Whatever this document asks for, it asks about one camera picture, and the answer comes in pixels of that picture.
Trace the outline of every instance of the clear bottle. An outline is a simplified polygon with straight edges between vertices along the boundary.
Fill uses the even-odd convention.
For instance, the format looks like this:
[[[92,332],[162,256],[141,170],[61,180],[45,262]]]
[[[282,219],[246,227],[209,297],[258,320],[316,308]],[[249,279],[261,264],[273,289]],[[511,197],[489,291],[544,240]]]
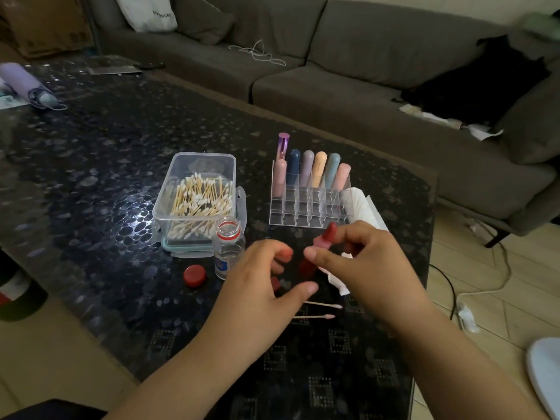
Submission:
[[[245,250],[245,236],[241,224],[235,217],[222,217],[216,220],[216,233],[212,239],[214,248],[214,268],[216,275],[226,279]]]

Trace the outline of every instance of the black cord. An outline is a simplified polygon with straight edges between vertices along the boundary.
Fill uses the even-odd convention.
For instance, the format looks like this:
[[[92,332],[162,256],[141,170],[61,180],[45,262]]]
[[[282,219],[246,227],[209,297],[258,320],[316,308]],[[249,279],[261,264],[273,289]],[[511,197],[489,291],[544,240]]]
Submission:
[[[447,275],[445,275],[445,273],[442,270],[437,268],[435,265],[430,264],[430,266],[432,268],[435,268],[436,270],[438,270],[441,273],[441,275],[443,275],[445,277],[445,280],[447,280],[447,282],[451,286],[452,293],[453,293],[453,308],[451,309],[452,314],[449,316],[449,319],[452,321],[453,320],[453,314],[455,314],[455,311],[457,310],[457,295],[455,294],[455,287],[453,287],[453,283],[451,282],[449,277]]]

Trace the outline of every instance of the wall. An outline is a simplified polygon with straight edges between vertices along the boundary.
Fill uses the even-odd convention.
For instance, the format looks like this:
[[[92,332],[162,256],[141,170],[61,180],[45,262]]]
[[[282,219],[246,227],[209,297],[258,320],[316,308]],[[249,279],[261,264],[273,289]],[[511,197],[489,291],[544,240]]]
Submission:
[[[470,16],[490,22],[519,24],[531,12],[552,14],[560,9],[560,0],[364,0],[398,4]]]

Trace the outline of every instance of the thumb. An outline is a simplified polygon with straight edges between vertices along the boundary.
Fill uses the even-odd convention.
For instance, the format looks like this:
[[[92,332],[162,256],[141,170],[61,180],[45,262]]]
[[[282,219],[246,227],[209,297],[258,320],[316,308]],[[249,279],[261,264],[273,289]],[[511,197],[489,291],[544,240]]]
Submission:
[[[350,258],[333,254],[327,249],[316,246],[308,246],[304,250],[304,256],[308,261],[311,261],[317,267],[325,268],[329,273],[335,277],[344,277],[348,275],[350,268]]]
[[[278,298],[277,302],[282,307],[283,312],[292,317],[318,289],[319,286],[316,282],[303,282]]]

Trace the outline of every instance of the cardboard box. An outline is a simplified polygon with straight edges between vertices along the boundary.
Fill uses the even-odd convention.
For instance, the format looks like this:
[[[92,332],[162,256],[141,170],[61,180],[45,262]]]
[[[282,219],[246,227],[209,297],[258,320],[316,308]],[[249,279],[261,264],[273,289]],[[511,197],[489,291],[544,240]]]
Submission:
[[[25,57],[93,46],[78,0],[0,0],[0,41]]]

